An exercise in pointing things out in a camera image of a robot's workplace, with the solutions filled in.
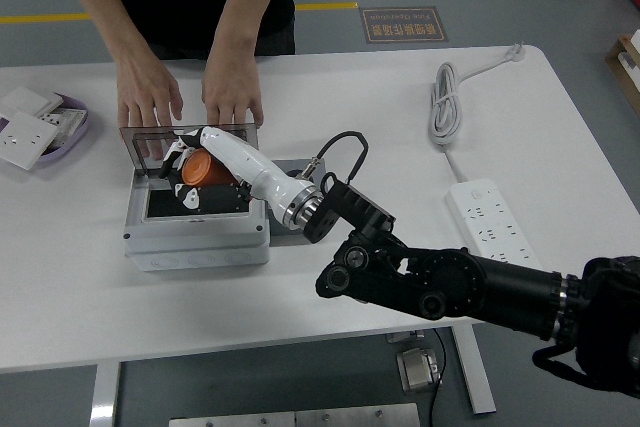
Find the person's right hand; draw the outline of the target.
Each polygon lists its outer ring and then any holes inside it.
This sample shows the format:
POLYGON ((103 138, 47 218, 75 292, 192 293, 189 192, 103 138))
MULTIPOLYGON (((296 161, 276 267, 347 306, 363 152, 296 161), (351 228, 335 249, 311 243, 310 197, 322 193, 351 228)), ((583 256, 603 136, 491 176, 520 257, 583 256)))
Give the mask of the person's right hand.
POLYGON ((119 128, 168 127, 182 119, 178 83, 152 52, 118 54, 115 65, 119 128))

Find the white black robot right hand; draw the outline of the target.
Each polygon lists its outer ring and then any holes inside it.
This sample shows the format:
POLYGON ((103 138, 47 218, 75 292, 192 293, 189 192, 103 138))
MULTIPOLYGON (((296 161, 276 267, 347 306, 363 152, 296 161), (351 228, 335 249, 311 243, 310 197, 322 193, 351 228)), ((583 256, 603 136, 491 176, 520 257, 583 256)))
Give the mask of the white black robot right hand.
POLYGON ((288 176, 274 162, 241 138, 217 127, 205 126, 179 136, 165 155, 158 176, 166 178, 175 160, 189 148, 204 148, 239 181, 250 194, 267 201, 276 219, 293 230, 295 216, 316 187, 307 180, 288 176))

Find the person's left hand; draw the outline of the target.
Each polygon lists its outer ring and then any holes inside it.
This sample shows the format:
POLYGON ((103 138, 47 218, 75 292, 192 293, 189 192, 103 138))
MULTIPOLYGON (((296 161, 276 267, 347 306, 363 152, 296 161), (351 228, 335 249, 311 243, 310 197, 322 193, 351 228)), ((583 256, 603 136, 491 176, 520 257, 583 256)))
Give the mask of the person's left hand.
POLYGON ((250 116, 261 127, 264 113, 253 53, 214 48, 202 79, 202 101, 209 125, 244 124, 250 116))

